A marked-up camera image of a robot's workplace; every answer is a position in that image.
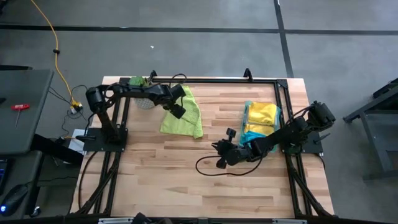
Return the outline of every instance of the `white mesh basket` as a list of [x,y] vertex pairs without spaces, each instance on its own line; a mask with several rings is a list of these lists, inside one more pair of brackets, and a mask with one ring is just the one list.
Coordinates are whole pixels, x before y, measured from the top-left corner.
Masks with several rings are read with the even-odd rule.
[[154,102],[152,102],[152,100],[150,99],[135,98],[134,101],[136,102],[136,105],[141,109],[148,110],[155,107]]

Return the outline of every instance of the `yellow extension cord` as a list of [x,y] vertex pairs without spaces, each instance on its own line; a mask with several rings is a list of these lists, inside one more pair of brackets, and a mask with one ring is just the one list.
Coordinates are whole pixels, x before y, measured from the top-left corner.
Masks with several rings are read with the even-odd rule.
[[36,9],[41,13],[41,15],[44,17],[44,19],[47,21],[47,23],[49,24],[49,26],[51,27],[52,33],[54,34],[55,37],[55,69],[57,70],[58,74],[60,75],[61,79],[63,80],[63,82],[65,83],[65,85],[67,86],[70,98],[72,99],[72,106],[74,105],[78,105],[79,103],[75,101],[75,99],[72,96],[72,92],[70,91],[68,82],[66,81],[66,79],[63,77],[62,72],[60,71],[60,69],[58,68],[58,53],[59,53],[59,49],[58,49],[58,37],[57,37],[57,33],[55,33],[54,28],[51,25],[51,22],[49,21],[49,19],[47,18],[47,16],[45,16],[45,14],[42,12],[42,10],[36,5],[36,3],[33,0],[30,0],[33,5],[36,7]]

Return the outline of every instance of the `green cloth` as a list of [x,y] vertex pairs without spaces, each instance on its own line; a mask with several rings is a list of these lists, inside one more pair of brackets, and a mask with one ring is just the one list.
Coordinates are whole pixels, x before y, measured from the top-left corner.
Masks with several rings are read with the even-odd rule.
[[[185,113],[181,119],[176,118],[170,112],[167,112],[166,117],[160,126],[160,132],[165,134],[182,134],[187,136],[193,136],[193,138],[200,138],[203,136],[203,130],[201,128],[201,116],[200,110],[195,102],[191,89],[189,86],[182,86],[186,96],[182,98],[183,107]],[[181,105],[181,99],[179,98],[176,103]]]

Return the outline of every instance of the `black floor stripe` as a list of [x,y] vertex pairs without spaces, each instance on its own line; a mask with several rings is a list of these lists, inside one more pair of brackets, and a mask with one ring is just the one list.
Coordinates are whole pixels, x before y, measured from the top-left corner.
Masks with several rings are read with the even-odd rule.
[[[242,34],[277,34],[278,29],[245,28],[173,28],[173,27],[89,27],[89,26],[54,26],[57,31],[88,32],[207,32],[207,33],[242,33]],[[9,30],[51,30],[49,26],[0,24],[0,29]]]
[[286,34],[312,35],[398,35],[398,30],[301,30],[286,29]]
[[275,6],[276,19],[278,22],[280,44],[282,46],[282,53],[284,56],[287,78],[294,78],[292,62],[290,61],[289,48],[287,47],[284,21],[282,18],[282,13],[280,11],[280,5],[278,0],[274,0],[274,6]]

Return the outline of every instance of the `floor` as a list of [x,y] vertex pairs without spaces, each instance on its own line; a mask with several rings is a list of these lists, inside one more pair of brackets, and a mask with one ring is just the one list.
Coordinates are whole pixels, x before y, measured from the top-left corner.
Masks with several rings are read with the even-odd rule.
[[[362,176],[379,170],[379,164],[362,124],[342,120],[369,101],[372,92],[397,78],[398,1],[37,0],[37,4],[56,26],[96,27],[57,32],[59,66],[70,86],[95,86],[105,75],[149,75],[151,70],[159,75],[240,77],[249,67],[255,77],[304,78],[310,100],[326,103],[337,118],[323,141],[335,213],[398,222],[398,180],[363,182]],[[0,22],[46,25],[30,1],[21,0],[10,1]],[[114,32],[101,31],[101,26],[113,27]],[[50,31],[0,31],[1,64],[54,69],[53,48]],[[52,86],[67,96],[61,79],[55,76]],[[77,88],[73,94],[86,105],[84,92]],[[64,134],[61,124],[67,109],[66,103],[49,96],[38,132],[49,138]],[[67,119],[64,127],[72,131],[85,125],[82,119]],[[67,213],[70,197],[59,198],[57,192],[72,189],[72,196],[73,184],[51,186],[42,193],[46,215]]]

